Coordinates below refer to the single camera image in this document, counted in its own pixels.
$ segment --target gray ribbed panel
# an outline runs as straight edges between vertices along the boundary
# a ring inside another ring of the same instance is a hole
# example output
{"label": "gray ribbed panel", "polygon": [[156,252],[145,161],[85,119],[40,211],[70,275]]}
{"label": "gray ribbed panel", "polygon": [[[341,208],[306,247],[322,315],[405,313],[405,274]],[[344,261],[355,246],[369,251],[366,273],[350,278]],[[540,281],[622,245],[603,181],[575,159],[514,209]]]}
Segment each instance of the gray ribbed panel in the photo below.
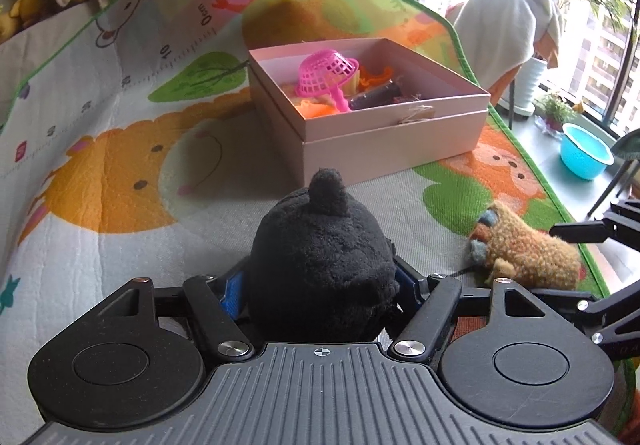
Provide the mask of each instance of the gray ribbed panel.
{"label": "gray ribbed panel", "polygon": [[429,369],[384,357],[375,344],[268,345],[223,365],[201,396],[147,428],[96,433],[50,424],[35,445],[605,445],[593,422],[556,433],[493,427],[444,395]]}

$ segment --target white towel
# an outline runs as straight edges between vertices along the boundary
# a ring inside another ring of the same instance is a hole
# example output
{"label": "white towel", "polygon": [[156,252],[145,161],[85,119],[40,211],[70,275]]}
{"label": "white towel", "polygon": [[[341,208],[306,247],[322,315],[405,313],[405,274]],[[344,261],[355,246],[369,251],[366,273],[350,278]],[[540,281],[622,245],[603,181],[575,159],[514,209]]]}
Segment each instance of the white towel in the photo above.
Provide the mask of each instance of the white towel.
{"label": "white towel", "polygon": [[492,103],[534,52],[558,66],[562,15],[558,0],[468,0],[454,28],[480,85]]}

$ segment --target floor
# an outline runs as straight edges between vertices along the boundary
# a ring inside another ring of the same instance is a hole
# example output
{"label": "floor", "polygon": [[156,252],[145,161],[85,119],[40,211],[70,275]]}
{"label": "floor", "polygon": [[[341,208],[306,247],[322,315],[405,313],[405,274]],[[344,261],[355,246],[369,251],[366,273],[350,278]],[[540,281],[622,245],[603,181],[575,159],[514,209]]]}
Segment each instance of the floor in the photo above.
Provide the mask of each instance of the floor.
{"label": "floor", "polygon": [[[507,121],[507,113],[498,107],[498,112]],[[560,159],[560,142],[543,134],[535,125],[533,117],[516,117],[513,122],[513,134],[529,153],[532,160],[545,175],[547,181],[556,192],[558,199],[577,220],[586,218],[593,203],[600,197],[610,183],[614,172],[606,171],[594,181],[585,181],[573,174]],[[604,202],[596,211],[608,208]],[[597,244],[604,257],[616,272],[622,285],[640,279],[640,254],[612,239]]]}

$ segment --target white flower pot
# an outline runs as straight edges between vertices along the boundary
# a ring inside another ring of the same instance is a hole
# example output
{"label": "white flower pot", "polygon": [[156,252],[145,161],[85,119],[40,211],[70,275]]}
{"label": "white flower pot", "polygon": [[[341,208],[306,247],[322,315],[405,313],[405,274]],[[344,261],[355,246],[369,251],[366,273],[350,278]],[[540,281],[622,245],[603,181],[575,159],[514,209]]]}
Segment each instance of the white flower pot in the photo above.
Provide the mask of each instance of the white flower pot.
{"label": "white flower pot", "polygon": [[[513,110],[516,114],[531,116],[536,110],[533,104],[533,95],[540,85],[542,73],[545,72],[546,60],[527,60],[516,75],[515,106]],[[509,86],[504,90],[502,97],[498,101],[505,109],[509,110]]]}

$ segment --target pink toy handle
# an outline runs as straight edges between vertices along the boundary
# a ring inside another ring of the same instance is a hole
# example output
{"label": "pink toy handle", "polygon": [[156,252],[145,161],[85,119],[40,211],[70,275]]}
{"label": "pink toy handle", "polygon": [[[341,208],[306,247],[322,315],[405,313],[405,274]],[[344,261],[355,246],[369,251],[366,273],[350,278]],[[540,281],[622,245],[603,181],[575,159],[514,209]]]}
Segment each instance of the pink toy handle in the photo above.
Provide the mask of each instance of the pink toy handle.
{"label": "pink toy handle", "polygon": [[330,95],[331,99],[335,102],[335,108],[337,110],[340,112],[347,112],[351,110],[349,108],[349,102],[345,99],[342,89],[336,86],[331,89]]}

